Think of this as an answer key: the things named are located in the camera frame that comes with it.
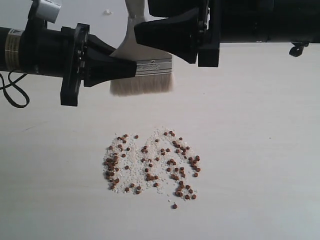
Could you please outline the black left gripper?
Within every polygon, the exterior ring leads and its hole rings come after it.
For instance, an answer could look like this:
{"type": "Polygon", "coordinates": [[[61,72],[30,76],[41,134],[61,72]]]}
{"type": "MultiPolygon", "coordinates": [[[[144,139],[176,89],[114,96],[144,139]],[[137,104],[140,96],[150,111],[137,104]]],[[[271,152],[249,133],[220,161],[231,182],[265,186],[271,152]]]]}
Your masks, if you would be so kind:
{"type": "Polygon", "coordinates": [[[60,31],[39,28],[26,31],[19,50],[20,69],[31,75],[62,78],[60,104],[77,106],[84,69],[84,87],[136,76],[135,61],[115,59],[114,47],[90,34],[88,24],[60,31]]]}

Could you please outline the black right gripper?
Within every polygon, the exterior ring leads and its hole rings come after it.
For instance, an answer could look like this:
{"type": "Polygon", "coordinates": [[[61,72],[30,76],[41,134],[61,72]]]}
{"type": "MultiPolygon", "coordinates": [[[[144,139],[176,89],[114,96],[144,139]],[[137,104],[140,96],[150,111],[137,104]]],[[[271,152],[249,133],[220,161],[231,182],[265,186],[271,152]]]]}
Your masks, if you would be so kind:
{"type": "Polygon", "coordinates": [[[175,55],[199,67],[218,67],[220,0],[149,0],[148,10],[159,20],[134,27],[136,42],[175,55]]]}

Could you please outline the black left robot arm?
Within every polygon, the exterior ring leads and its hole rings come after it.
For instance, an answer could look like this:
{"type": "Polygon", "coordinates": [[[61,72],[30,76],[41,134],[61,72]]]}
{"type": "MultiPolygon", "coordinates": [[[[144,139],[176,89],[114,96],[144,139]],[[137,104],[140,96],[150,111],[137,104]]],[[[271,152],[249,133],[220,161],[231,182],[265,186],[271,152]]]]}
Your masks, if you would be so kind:
{"type": "Polygon", "coordinates": [[[88,24],[60,31],[45,26],[0,29],[0,70],[62,78],[60,104],[76,107],[81,85],[87,88],[134,77],[137,63],[112,57],[115,48],[90,34],[88,24]]]}

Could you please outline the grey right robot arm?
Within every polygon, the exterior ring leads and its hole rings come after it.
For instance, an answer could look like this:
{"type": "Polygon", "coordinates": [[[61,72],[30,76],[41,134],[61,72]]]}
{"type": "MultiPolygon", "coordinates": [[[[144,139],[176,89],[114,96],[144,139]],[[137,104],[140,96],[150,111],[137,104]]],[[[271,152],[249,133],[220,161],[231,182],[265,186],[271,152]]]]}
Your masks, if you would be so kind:
{"type": "Polygon", "coordinates": [[[289,54],[320,41],[317,0],[150,0],[153,21],[136,42],[199,67],[218,67],[222,43],[291,43],[289,54]]]}

